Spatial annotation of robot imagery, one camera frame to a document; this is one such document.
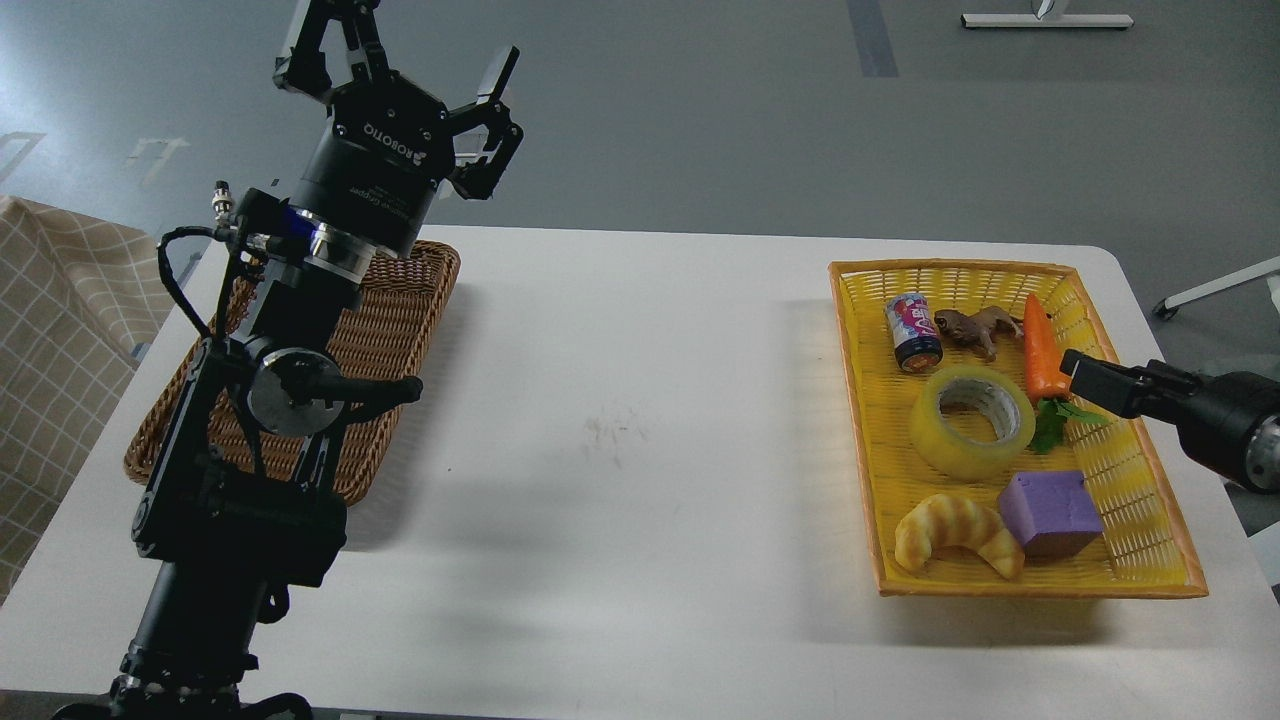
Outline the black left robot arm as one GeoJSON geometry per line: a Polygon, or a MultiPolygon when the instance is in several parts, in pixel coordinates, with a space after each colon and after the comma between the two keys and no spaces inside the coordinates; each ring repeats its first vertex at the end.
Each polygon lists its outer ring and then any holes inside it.
{"type": "Polygon", "coordinates": [[[105,705],[59,719],[311,719],[301,694],[244,703],[250,643],[293,585],[317,587],[346,543],[346,432],[417,401],[413,374],[355,379],[328,345],[378,254],[407,258],[443,184],[489,199],[524,140],[502,49],[460,108],[390,67],[375,1],[311,1],[275,61],[278,88],[326,128],[296,193],[215,184],[211,227],[157,245],[161,282],[200,340],[132,524],[161,566],[105,705]]]}

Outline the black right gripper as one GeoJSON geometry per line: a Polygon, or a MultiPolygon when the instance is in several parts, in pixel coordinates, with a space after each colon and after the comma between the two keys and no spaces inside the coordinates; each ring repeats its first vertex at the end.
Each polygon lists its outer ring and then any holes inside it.
{"type": "Polygon", "coordinates": [[[1252,372],[1197,375],[1160,360],[1121,366],[1068,350],[1070,391],[1117,416],[1175,421],[1183,452],[1256,495],[1279,491],[1279,386],[1252,372]]]}

